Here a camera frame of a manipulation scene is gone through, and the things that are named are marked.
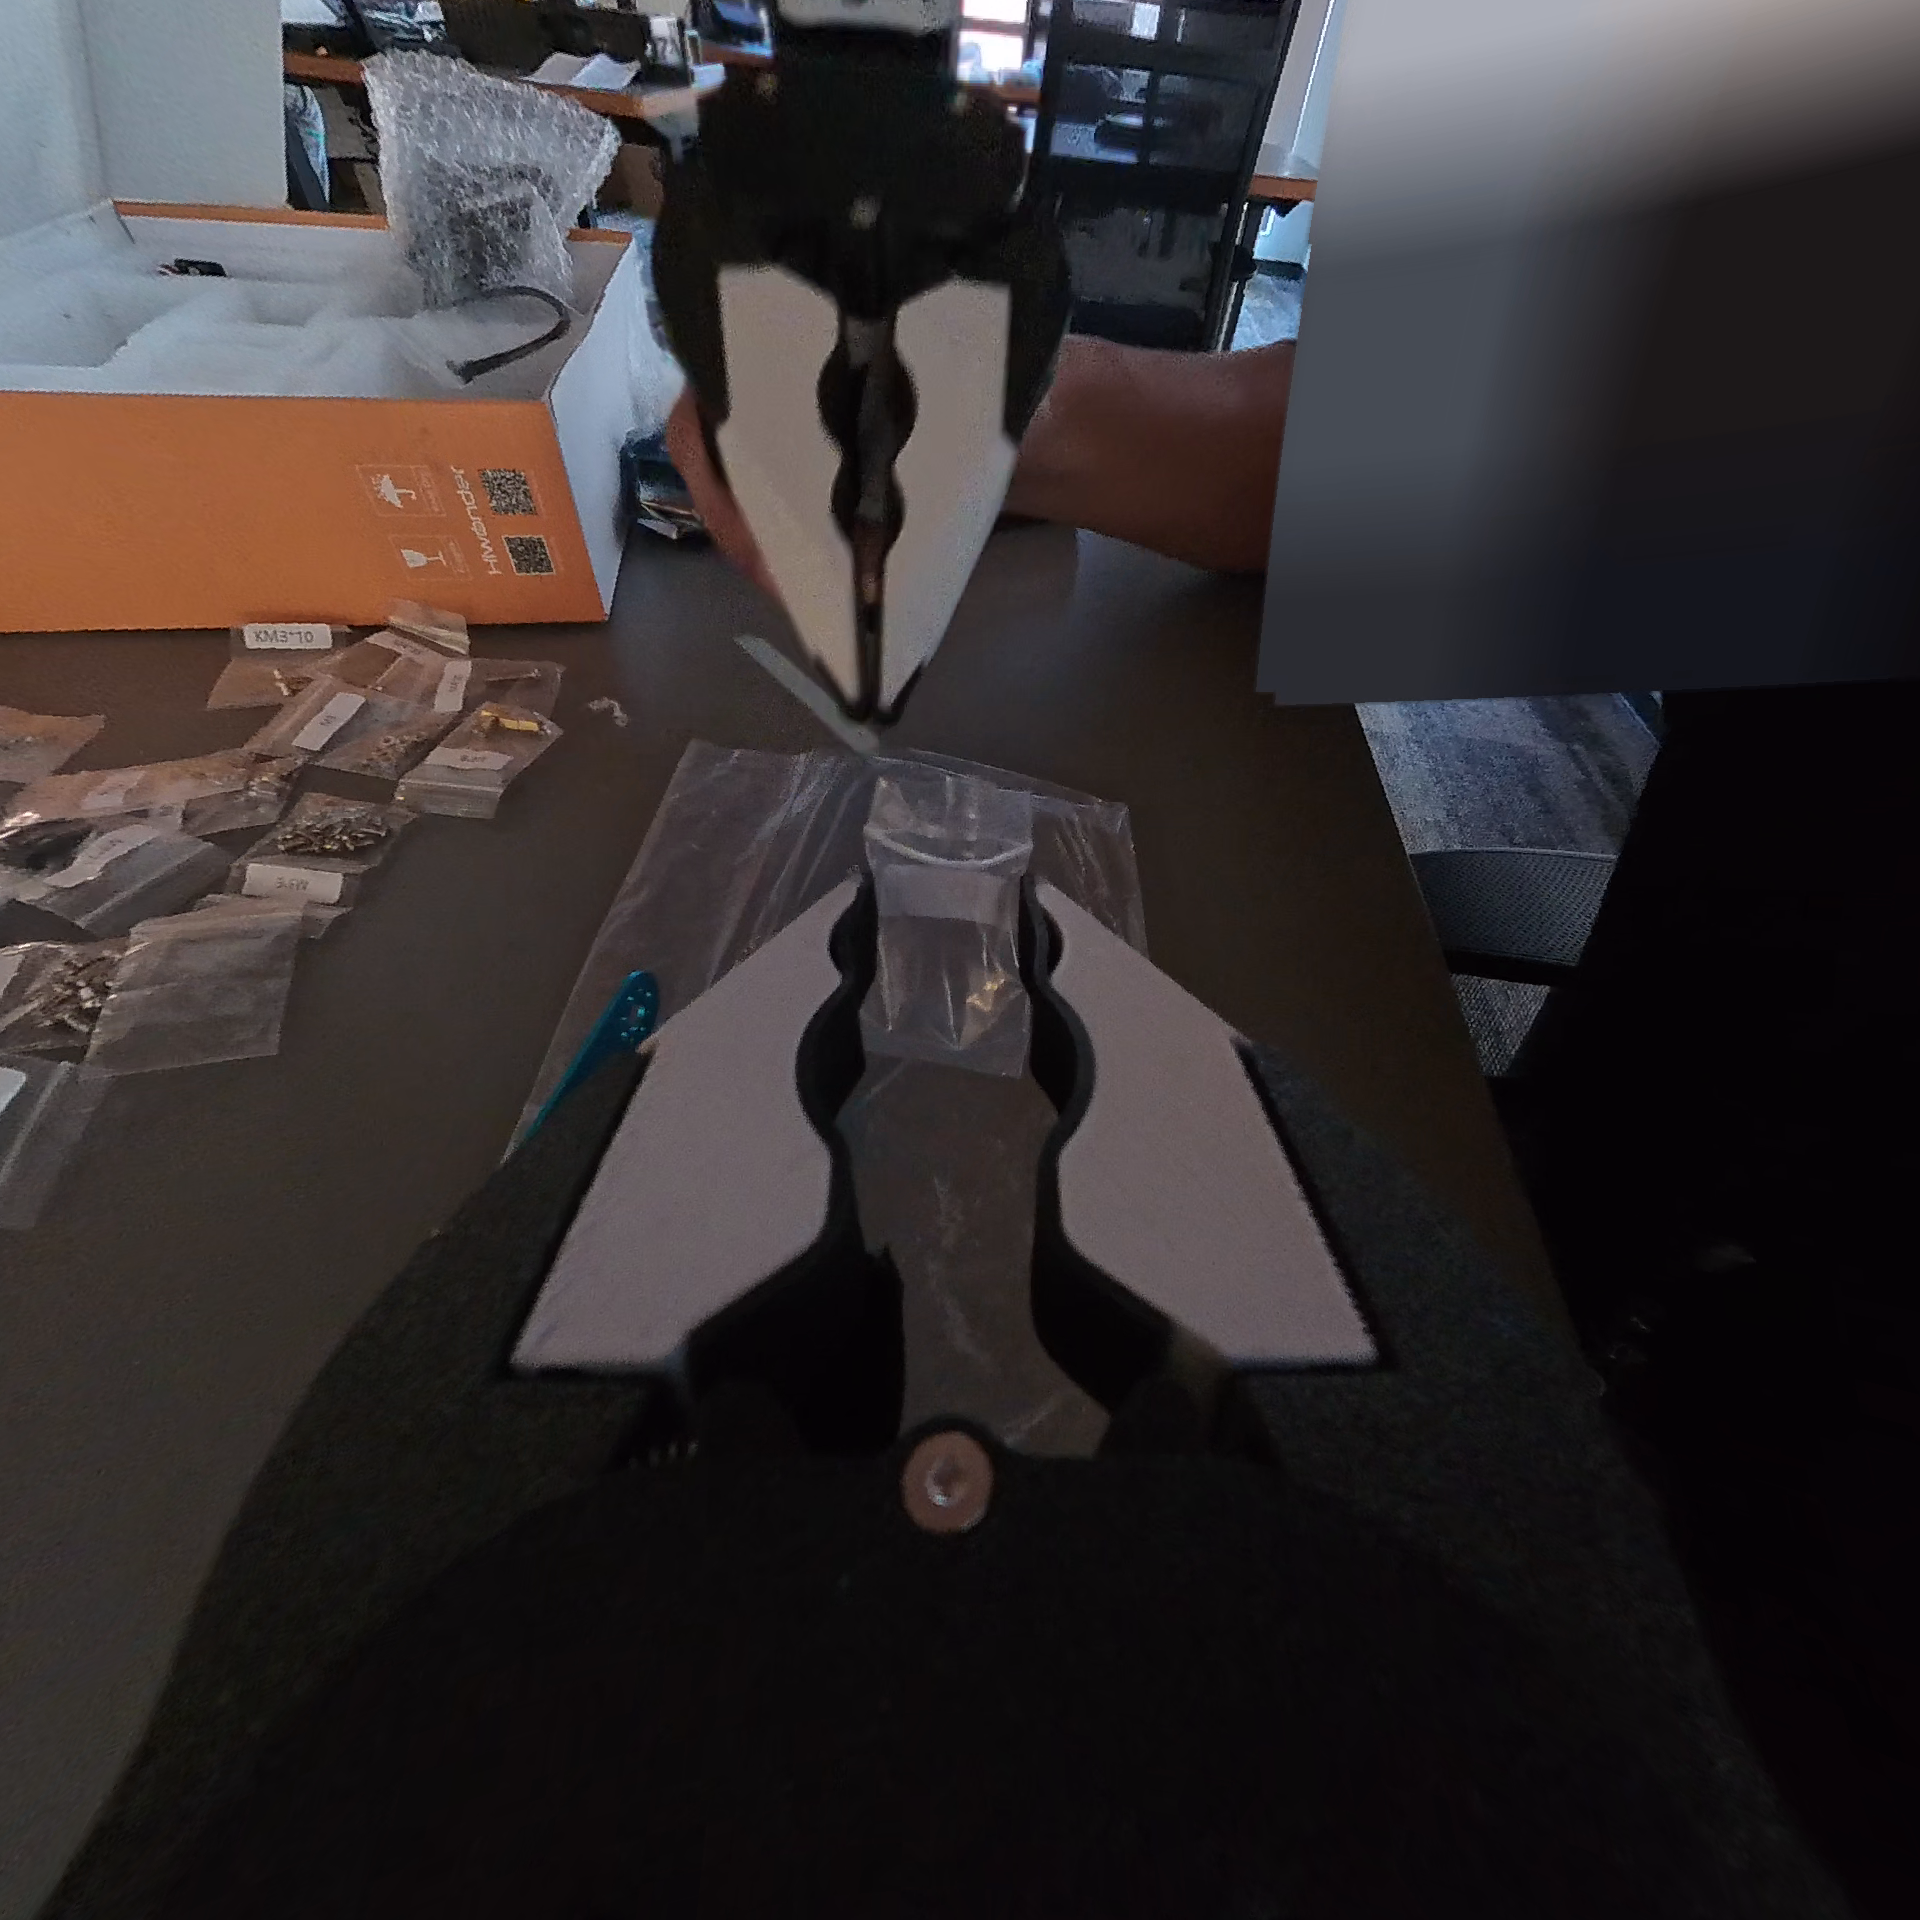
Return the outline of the dark grey desk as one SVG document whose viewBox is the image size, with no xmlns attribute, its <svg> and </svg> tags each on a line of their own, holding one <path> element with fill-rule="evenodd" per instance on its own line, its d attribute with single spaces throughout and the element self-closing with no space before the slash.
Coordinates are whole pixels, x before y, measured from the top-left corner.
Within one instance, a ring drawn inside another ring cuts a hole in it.
<svg viewBox="0 0 1920 1920">
<path fill-rule="evenodd" d="M 564 664 L 562 741 L 303 946 L 276 1060 L 114 1084 L 6 1232 L 6 1914 L 89 1826 L 316 1368 L 496 1164 L 685 744 L 829 741 L 739 633 L 785 624 L 716 553 L 640 542 L 605 624 L 480 632 Z M 888 744 L 1125 803 L 1155 964 L 1558 1306 L 1366 734 L 1272 707 L 1258 642 L 1252 579 L 1003 530 Z"/>
</svg>

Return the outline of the bag of blue parts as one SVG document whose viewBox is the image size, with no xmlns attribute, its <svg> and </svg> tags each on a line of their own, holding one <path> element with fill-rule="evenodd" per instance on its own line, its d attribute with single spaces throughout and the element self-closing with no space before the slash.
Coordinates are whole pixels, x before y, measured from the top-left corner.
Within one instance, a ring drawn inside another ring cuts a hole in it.
<svg viewBox="0 0 1920 1920">
<path fill-rule="evenodd" d="M 708 544 L 682 475 L 665 450 L 663 432 L 634 432 L 620 446 L 620 506 L 636 530 L 667 544 Z"/>
</svg>

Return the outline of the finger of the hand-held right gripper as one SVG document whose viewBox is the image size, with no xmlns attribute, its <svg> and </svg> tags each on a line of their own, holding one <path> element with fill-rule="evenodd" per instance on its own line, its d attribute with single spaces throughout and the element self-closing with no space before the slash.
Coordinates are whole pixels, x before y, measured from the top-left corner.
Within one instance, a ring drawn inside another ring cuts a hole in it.
<svg viewBox="0 0 1920 1920">
<path fill-rule="evenodd" d="M 1013 477 L 1013 297 L 948 279 L 861 330 L 861 707 L 897 717 L 941 647 Z"/>
<path fill-rule="evenodd" d="M 716 275 L 727 360 L 727 419 L 716 446 L 732 497 L 810 658 L 853 717 L 861 682 L 853 544 L 833 516 L 843 453 L 829 439 L 819 379 L 841 345 L 824 292 L 770 265 L 727 263 Z"/>
</svg>

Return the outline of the orange cardboard box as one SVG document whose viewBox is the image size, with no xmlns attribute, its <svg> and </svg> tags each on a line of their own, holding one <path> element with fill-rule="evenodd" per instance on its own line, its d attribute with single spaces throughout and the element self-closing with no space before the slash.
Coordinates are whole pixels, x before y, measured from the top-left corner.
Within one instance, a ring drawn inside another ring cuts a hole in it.
<svg viewBox="0 0 1920 1920">
<path fill-rule="evenodd" d="M 388 235 L 364 213 L 96 205 Z M 6 632 L 365 624 L 396 601 L 480 624 L 605 619 L 642 275 L 620 232 L 574 232 L 566 256 L 584 337 L 542 396 L 6 392 Z"/>
</svg>

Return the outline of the pile of small hardware bags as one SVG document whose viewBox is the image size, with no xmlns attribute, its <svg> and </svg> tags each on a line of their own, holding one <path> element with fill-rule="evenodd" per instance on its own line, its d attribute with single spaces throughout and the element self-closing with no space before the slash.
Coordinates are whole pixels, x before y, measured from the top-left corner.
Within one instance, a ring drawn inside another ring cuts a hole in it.
<svg viewBox="0 0 1920 1920">
<path fill-rule="evenodd" d="M 486 658 L 464 615 L 395 604 L 369 633 L 241 620 L 208 712 L 234 748 L 76 771 L 102 713 L 6 708 L 2 1207 L 29 1229 L 111 1079 L 271 1060 L 298 949 L 427 817 L 486 821 L 562 738 L 564 669 Z"/>
</svg>

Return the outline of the grey mesh chair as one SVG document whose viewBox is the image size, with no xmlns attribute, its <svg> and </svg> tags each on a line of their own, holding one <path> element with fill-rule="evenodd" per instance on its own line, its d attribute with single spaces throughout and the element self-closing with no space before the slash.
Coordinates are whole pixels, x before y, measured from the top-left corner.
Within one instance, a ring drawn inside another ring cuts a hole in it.
<svg viewBox="0 0 1920 1920">
<path fill-rule="evenodd" d="M 1612 852 L 1456 848 L 1410 856 L 1451 975 L 1557 989 L 1571 980 Z"/>
</svg>

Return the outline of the bubble wrap bundle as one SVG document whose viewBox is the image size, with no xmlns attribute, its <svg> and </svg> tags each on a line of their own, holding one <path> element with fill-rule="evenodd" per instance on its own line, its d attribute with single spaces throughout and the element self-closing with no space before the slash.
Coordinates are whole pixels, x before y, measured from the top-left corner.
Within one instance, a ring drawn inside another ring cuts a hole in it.
<svg viewBox="0 0 1920 1920">
<path fill-rule="evenodd" d="M 536 292 L 574 305 L 566 235 L 618 153 L 615 127 L 542 84 L 423 52 L 364 67 L 379 189 L 427 308 Z"/>
</svg>

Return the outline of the black mesh office chair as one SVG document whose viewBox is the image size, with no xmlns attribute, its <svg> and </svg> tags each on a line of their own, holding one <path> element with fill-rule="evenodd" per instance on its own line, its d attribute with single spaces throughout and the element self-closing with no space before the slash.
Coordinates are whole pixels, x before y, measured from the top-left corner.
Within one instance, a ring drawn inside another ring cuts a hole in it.
<svg viewBox="0 0 1920 1920">
<path fill-rule="evenodd" d="M 1025 172 L 1066 253 L 1075 333 L 1222 348 L 1297 17 L 1297 2 L 1049 4 Z"/>
</svg>

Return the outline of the small clear zip bag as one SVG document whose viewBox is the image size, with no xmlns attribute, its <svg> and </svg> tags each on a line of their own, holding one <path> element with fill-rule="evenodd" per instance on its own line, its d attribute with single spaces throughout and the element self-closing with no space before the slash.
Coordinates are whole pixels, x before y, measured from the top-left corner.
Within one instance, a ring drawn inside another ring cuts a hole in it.
<svg viewBox="0 0 1920 1920">
<path fill-rule="evenodd" d="M 868 1055 L 1020 1078 L 1031 796 L 953 772 L 884 776 L 861 837 L 877 895 L 877 975 L 861 1006 Z"/>
</svg>

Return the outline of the large clear plastic bag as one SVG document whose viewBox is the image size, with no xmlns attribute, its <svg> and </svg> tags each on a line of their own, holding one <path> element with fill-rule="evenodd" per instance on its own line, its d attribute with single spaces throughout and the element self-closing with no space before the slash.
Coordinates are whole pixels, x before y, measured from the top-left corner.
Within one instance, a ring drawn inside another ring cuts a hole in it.
<svg viewBox="0 0 1920 1920">
<path fill-rule="evenodd" d="M 880 778 L 973 778 L 1034 796 L 1031 873 L 1147 950 L 1123 803 L 948 754 L 772 752 L 690 741 L 587 949 L 516 1138 L 627 975 L 677 1013 L 861 860 Z M 1036 1457 L 1082 1457 L 1105 1413 L 1051 1363 L 1025 1287 L 1051 1105 L 1027 1071 L 868 1056 L 841 1114 L 861 1227 L 902 1277 L 904 1419 L 984 1422 Z"/>
</svg>

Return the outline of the person's right hand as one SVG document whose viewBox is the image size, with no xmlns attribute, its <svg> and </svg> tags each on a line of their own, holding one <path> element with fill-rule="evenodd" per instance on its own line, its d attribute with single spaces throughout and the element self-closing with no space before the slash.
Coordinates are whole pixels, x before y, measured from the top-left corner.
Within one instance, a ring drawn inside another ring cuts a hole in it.
<svg viewBox="0 0 1920 1920">
<path fill-rule="evenodd" d="M 716 458 L 710 432 L 699 396 L 690 386 L 676 396 L 665 419 L 665 457 L 677 472 L 687 502 L 705 528 L 710 546 L 748 576 L 762 595 L 780 604 L 780 588 L 768 569 L 752 528 L 739 511 L 727 481 L 725 463 Z"/>
</svg>

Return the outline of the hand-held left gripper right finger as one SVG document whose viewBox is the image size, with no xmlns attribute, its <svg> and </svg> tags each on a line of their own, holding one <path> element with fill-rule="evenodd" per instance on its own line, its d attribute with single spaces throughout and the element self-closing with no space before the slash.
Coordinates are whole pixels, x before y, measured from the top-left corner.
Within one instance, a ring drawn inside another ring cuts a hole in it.
<svg viewBox="0 0 1920 1920">
<path fill-rule="evenodd" d="M 1036 1164 L 1027 1312 L 1092 1453 L 1231 1451 L 1252 1386 L 1362 1379 L 1379 1333 L 1252 1046 L 1044 882 L 1022 883 Z"/>
</svg>

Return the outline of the person's right forearm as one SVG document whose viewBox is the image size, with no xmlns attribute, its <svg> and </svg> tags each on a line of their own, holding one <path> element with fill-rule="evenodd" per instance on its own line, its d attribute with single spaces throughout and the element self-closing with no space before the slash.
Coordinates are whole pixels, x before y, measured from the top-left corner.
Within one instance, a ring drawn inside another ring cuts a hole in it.
<svg viewBox="0 0 1920 1920">
<path fill-rule="evenodd" d="M 1264 574 L 1297 352 L 1294 339 L 1177 352 L 1069 334 L 1005 511 Z"/>
</svg>

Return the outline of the white foam box insert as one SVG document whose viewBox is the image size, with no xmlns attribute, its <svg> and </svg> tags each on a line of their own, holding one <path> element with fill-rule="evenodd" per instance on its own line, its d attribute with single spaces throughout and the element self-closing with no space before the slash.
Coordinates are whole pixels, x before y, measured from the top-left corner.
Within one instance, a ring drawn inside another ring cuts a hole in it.
<svg viewBox="0 0 1920 1920">
<path fill-rule="evenodd" d="M 168 279 L 210 257 L 226 279 Z M 542 396 L 584 337 L 538 298 L 427 308 L 382 227 L 133 218 L 6 240 L 6 392 L 109 396 Z"/>
</svg>

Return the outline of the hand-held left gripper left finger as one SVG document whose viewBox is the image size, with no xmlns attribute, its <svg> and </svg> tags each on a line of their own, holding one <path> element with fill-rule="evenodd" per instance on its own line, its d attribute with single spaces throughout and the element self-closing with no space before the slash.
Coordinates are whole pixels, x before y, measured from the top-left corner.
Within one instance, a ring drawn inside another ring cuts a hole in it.
<svg viewBox="0 0 1920 1920">
<path fill-rule="evenodd" d="M 866 1247 L 841 1114 L 866 1069 L 877 890 L 853 873 L 667 1017 L 509 1354 L 692 1413 L 772 1396 L 828 1453 L 893 1444 L 902 1284 Z"/>
</svg>

